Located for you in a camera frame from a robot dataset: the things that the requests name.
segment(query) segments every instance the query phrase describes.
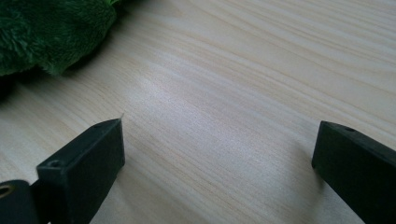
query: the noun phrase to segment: black object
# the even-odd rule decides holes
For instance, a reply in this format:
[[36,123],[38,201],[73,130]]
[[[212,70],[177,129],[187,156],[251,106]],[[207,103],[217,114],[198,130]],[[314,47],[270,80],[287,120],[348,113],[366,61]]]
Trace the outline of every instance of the black object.
[[396,223],[396,151],[322,121],[312,166],[365,223]]
[[89,223],[124,163],[120,119],[93,125],[41,162],[32,186],[0,183],[0,223]]

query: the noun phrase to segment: wood grain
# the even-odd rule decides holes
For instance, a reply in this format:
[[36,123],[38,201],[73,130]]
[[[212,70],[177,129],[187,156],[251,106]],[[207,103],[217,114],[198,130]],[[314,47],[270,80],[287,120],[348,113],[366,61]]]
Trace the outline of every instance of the wood grain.
[[362,223],[310,166],[321,120],[396,148],[396,2],[125,1],[106,42],[0,104],[0,181],[123,114],[92,223]]

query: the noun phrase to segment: screw hole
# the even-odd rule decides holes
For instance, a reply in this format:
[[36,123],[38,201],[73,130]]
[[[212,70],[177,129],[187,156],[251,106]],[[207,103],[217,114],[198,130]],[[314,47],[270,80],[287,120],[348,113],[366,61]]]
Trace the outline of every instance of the screw hole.
[[61,161],[50,161],[48,163],[48,166],[54,167],[54,168],[60,167],[60,166],[62,166],[62,162]]
[[355,130],[351,129],[351,128],[346,128],[346,130],[349,131],[349,132],[352,132],[352,133],[355,132]]
[[11,185],[0,186],[0,199],[8,196],[12,191],[14,191],[14,187]]

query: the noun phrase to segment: green fuzzy fabric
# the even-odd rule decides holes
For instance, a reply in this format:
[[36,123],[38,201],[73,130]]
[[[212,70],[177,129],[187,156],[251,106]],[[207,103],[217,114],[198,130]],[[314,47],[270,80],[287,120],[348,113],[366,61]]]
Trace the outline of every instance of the green fuzzy fabric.
[[106,36],[117,0],[0,0],[0,76],[36,65],[53,75]]

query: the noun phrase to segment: green fur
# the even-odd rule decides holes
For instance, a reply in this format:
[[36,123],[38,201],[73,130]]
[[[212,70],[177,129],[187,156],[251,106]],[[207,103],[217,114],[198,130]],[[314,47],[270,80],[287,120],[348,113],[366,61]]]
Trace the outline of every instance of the green fur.
[[0,0],[0,76],[36,65],[59,75],[90,53],[118,0]]

